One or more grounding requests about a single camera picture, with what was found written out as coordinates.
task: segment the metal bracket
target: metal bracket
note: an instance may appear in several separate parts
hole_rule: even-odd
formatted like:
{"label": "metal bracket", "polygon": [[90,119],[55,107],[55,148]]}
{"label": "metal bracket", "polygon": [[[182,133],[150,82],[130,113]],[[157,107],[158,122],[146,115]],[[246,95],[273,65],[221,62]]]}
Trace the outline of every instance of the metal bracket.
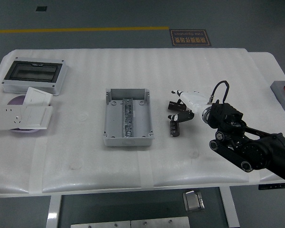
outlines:
{"label": "metal bracket", "polygon": [[205,206],[200,191],[189,191],[183,193],[185,208],[187,212],[204,210]]}

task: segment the white table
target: white table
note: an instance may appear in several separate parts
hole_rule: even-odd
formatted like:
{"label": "white table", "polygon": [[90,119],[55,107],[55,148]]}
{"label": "white table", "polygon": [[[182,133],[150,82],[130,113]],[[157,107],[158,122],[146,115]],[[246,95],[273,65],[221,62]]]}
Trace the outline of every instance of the white table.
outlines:
{"label": "white table", "polygon": [[[170,136],[171,90],[210,95],[227,80],[226,102],[248,126],[285,136],[285,112],[270,89],[285,80],[269,53],[236,48],[14,50],[0,65],[0,105],[17,94],[1,81],[15,57],[63,59],[69,66],[47,130],[0,131],[0,197],[156,190],[284,182],[268,170],[245,173],[209,148],[215,130],[199,118]],[[155,139],[150,147],[106,147],[106,88],[148,88]],[[223,90],[217,91],[222,100]]]}

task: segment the gray plastic enclosure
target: gray plastic enclosure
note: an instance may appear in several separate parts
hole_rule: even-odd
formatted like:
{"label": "gray plastic enclosure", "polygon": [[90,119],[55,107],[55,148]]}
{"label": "gray plastic enclosure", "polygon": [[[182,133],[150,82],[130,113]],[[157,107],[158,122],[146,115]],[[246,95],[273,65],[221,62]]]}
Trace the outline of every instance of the gray plastic enclosure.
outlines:
{"label": "gray plastic enclosure", "polygon": [[2,81],[5,93],[26,93],[29,87],[59,95],[67,74],[64,60],[16,57]]}
{"label": "gray plastic enclosure", "polygon": [[107,89],[106,146],[150,146],[154,139],[148,89]]}

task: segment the open junction box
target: open junction box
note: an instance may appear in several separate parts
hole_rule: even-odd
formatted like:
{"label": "open junction box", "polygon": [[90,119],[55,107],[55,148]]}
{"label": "open junction box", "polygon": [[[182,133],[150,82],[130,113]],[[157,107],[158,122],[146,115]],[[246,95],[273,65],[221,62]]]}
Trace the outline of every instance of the open junction box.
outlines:
{"label": "open junction box", "polygon": [[150,146],[153,129],[148,89],[107,89],[106,146]]}

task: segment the metal plate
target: metal plate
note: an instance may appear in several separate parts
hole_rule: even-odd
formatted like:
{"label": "metal plate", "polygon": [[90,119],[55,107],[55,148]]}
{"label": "metal plate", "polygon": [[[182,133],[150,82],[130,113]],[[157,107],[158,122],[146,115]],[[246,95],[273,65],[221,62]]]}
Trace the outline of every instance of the metal plate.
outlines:
{"label": "metal plate", "polygon": [[71,228],[190,228],[188,217],[71,225]]}
{"label": "metal plate", "polygon": [[190,228],[188,217],[131,221],[131,228]]}
{"label": "metal plate", "polygon": [[131,228],[131,221],[75,224],[71,228]]}

